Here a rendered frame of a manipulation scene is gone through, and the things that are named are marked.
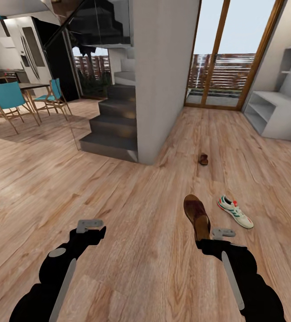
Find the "gym shoe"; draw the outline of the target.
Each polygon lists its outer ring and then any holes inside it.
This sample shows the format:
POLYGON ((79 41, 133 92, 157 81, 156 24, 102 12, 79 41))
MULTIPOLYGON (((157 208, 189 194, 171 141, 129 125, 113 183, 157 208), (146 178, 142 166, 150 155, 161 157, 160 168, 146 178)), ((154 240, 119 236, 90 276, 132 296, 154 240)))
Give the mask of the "gym shoe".
POLYGON ((230 213, 239 225, 248 229, 253 228, 252 221, 242 213, 236 201, 231 201, 223 195, 218 202, 218 206, 224 211, 230 213))

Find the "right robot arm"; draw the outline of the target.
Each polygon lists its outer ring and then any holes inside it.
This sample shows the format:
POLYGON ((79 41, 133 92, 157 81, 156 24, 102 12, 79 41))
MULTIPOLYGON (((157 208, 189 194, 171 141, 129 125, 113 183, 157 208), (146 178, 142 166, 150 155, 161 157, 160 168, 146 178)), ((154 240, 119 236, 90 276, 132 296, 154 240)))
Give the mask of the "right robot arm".
POLYGON ((195 241, 203 254, 223 262, 236 303, 246 322, 286 322, 277 293, 257 274, 257 263, 246 246, 224 241, 235 237, 233 229, 213 228, 212 239, 195 241))

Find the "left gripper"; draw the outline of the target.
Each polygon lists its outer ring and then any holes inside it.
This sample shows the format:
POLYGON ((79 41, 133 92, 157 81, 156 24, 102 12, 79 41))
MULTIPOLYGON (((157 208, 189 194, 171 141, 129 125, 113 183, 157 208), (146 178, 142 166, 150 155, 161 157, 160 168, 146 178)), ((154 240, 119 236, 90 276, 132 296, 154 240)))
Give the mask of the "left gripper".
POLYGON ((99 229, 89 229, 85 233, 78 234, 76 233, 77 229, 73 229, 69 233, 69 241, 71 240, 79 240, 83 245, 83 252, 89 245, 97 245, 100 239, 104 239, 104 235, 106 232, 106 226, 104 226, 101 230, 99 229))

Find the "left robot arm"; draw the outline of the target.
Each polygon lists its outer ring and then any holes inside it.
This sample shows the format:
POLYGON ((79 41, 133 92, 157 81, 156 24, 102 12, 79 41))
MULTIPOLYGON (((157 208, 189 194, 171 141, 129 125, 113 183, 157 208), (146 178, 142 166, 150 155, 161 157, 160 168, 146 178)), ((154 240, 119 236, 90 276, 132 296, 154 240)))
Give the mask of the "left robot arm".
POLYGON ((69 233, 69 242, 51 251, 41 265, 39 280, 29 293, 20 299, 9 322, 56 322, 70 282, 76 269, 76 260, 89 245, 104 239, 106 226, 102 220, 78 220, 77 228, 69 233))

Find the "sandal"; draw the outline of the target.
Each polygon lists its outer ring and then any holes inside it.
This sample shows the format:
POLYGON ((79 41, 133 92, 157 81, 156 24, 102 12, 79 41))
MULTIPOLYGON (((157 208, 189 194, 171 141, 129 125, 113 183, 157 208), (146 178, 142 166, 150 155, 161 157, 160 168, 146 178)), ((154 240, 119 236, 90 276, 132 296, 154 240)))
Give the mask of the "sandal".
POLYGON ((189 194, 185 197, 184 212, 194 227, 195 240, 210 239, 210 220, 203 203, 195 195, 189 194))
POLYGON ((203 166, 207 166, 208 165, 208 155, 205 154, 205 153, 202 153, 201 154, 201 161, 200 161, 200 164, 203 165, 203 166))

